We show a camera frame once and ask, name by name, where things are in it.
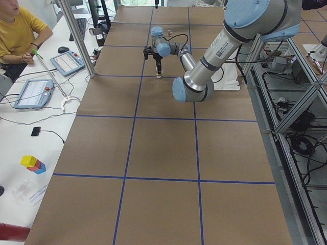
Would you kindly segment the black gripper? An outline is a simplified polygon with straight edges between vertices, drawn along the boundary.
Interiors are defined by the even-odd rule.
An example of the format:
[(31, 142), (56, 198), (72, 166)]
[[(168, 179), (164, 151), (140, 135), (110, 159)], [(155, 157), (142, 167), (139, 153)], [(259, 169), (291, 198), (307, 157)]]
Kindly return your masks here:
[[(155, 0), (155, 8), (158, 8), (158, 0)], [(156, 61), (156, 74), (161, 75), (162, 68), (161, 68), (161, 60), (162, 56), (156, 52), (153, 52), (152, 54), (153, 59)]]

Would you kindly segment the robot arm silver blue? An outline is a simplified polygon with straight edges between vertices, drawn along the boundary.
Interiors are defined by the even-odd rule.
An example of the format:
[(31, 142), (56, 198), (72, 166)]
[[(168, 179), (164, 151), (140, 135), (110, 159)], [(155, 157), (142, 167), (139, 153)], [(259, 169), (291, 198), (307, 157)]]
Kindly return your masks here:
[(265, 41), (283, 41), (295, 36), (300, 27), (301, 1), (228, 1), (223, 29), (199, 61), (187, 45), (170, 42), (162, 27), (151, 29), (150, 51), (159, 58), (176, 55), (185, 70), (173, 81), (172, 93), (179, 102), (202, 102), (214, 92), (212, 76), (233, 52), (256, 35)]

